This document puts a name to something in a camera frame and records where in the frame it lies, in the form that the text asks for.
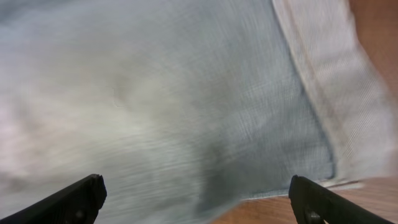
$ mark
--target cloth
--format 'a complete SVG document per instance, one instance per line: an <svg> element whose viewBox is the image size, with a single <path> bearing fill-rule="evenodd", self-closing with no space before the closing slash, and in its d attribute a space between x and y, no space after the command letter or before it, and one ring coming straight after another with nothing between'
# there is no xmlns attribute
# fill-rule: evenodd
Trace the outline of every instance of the cloth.
<svg viewBox="0 0 398 224"><path fill-rule="evenodd" d="M91 173L96 223L208 223L295 174L387 173L392 111L343 1L1 6L0 217Z"/></svg>

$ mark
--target gray cloth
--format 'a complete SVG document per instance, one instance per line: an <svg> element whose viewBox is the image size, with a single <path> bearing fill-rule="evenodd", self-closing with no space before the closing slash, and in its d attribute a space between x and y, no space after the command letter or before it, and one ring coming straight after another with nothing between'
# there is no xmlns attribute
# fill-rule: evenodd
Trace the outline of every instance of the gray cloth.
<svg viewBox="0 0 398 224"><path fill-rule="evenodd" d="M5 2L0 217L91 173L96 223L207 223L335 176L270 0Z"/></svg>

